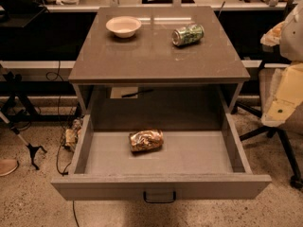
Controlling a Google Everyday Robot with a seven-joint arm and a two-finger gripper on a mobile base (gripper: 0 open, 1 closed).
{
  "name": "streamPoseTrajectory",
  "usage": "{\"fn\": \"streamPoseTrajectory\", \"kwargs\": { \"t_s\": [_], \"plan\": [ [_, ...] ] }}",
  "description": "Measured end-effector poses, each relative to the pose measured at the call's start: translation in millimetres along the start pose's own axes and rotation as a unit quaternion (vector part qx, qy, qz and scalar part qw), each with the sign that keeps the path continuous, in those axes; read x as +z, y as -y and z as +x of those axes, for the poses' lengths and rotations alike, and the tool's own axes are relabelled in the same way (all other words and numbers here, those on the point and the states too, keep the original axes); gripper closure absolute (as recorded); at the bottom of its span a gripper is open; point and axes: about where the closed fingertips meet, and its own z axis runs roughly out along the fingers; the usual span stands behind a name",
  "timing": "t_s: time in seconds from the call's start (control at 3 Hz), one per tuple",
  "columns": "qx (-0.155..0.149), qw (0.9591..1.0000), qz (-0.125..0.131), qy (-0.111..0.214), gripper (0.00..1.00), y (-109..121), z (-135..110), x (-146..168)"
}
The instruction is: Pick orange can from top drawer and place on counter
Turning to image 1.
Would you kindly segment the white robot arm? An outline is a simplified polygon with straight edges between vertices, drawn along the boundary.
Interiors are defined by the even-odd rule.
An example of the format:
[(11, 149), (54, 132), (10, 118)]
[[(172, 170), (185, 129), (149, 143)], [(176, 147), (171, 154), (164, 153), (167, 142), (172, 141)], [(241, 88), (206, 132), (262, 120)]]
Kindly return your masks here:
[(261, 37), (260, 42), (278, 45), (281, 56), (292, 62), (283, 71), (274, 72), (270, 97), (261, 117), (265, 126), (278, 127), (303, 101), (303, 5), (297, 4), (284, 21)]

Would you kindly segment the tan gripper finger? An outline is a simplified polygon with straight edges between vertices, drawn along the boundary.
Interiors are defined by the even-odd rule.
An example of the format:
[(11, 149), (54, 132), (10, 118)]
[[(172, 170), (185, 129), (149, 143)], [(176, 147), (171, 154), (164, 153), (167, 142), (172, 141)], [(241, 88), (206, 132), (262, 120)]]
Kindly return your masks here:
[(293, 61), (285, 69), (274, 70), (261, 122), (268, 127), (278, 127), (286, 122), (302, 102), (303, 63)]

